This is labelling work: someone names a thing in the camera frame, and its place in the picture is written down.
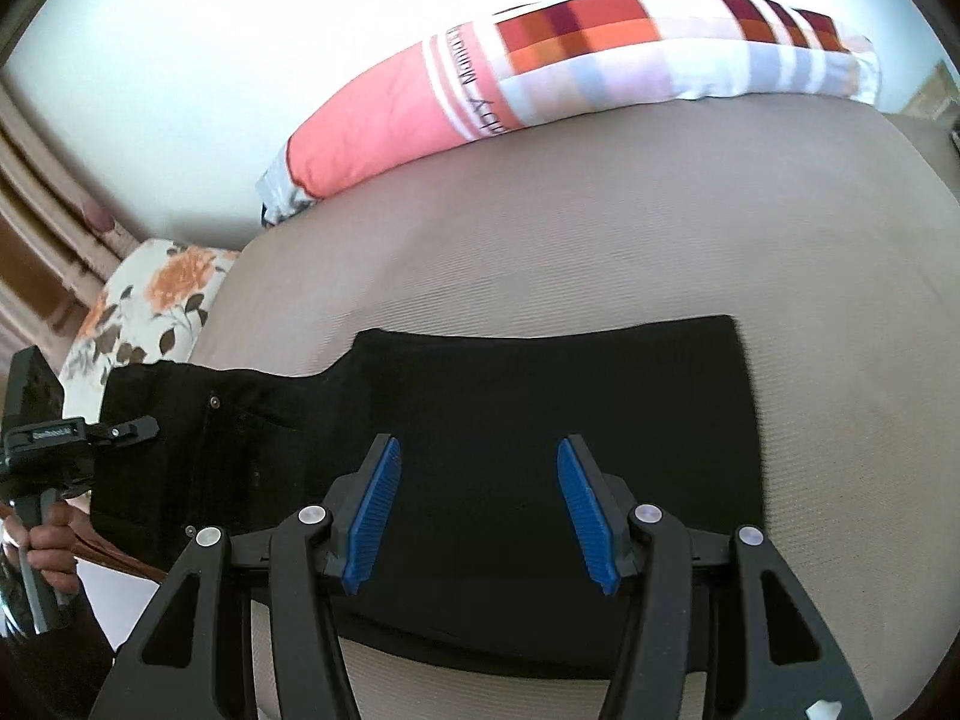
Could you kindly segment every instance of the beige bed sheet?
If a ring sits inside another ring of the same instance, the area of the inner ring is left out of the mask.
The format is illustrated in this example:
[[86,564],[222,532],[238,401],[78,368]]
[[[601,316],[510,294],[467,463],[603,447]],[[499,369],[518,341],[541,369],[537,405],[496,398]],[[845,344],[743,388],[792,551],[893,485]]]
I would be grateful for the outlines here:
[[[960,629],[960,207],[874,109],[674,101],[400,167],[252,242],[192,362],[300,375],[368,327],[534,337],[713,313],[740,322],[771,536],[890,720]],[[347,662],[365,720],[592,718],[603,690],[530,703],[523,683],[446,689],[357,645]]]

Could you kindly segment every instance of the silver screw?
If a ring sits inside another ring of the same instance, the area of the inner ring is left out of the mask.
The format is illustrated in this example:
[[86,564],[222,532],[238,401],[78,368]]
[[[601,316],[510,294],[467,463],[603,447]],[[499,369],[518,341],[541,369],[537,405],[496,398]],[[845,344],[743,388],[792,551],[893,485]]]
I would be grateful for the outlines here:
[[202,547],[212,547],[219,540],[219,528],[203,528],[200,533],[197,533],[197,543]]
[[740,540],[743,541],[743,543],[749,544],[752,547],[758,547],[763,543],[763,533],[752,525],[740,528],[738,536],[740,536]]
[[298,517],[304,525],[316,525],[326,519],[326,509],[323,506],[308,506],[301,509]]
[[640,522],[646,522],[648,525],[660,522],[664,518],[664,513],[659,506],[654,506],[652,503],[641,503],[634,509],[634,514]]

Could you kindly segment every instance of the pillow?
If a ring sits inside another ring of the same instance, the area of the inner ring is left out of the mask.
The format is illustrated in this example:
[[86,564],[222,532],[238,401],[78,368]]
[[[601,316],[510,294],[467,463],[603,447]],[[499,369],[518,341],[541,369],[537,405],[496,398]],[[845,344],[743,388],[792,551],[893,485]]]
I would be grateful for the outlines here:
[[144,242],[110,276],[59,379],[64,415],[100,418],[107,377],[130,362],[186,362],[237,252]]
[[880,63],[829,16],[770,0],[541,2],[434,35],[350,81],[257,183],[264,226],[438,151],[578,114],[751,92],[873,104]]

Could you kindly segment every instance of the black pants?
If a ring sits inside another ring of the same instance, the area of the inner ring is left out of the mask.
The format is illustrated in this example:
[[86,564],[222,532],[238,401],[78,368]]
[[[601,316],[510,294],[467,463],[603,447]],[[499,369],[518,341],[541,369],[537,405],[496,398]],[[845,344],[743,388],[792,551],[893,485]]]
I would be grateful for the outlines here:
[[729,317],[563,338],[371,330],[327,371],[114,370],[102,420],[160,437],[98,464],[93,525],[169,567],[184,528],[270,528],[359,466],[377,433],[403,475],[343,635],[434,664],[608,676],[626,615],[587,576],[556,479],[580,433],[606,473],[688,527],[762,527],[760,442]]

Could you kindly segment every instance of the floral fabric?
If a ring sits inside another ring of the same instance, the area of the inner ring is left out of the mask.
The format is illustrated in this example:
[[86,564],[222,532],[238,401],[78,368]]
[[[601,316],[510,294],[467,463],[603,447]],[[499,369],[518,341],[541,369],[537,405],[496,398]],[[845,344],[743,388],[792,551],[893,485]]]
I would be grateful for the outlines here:
[[186,362],[238,252],[152,239],[110,276],[66,358],[64,415],[96,422],[109,373]]

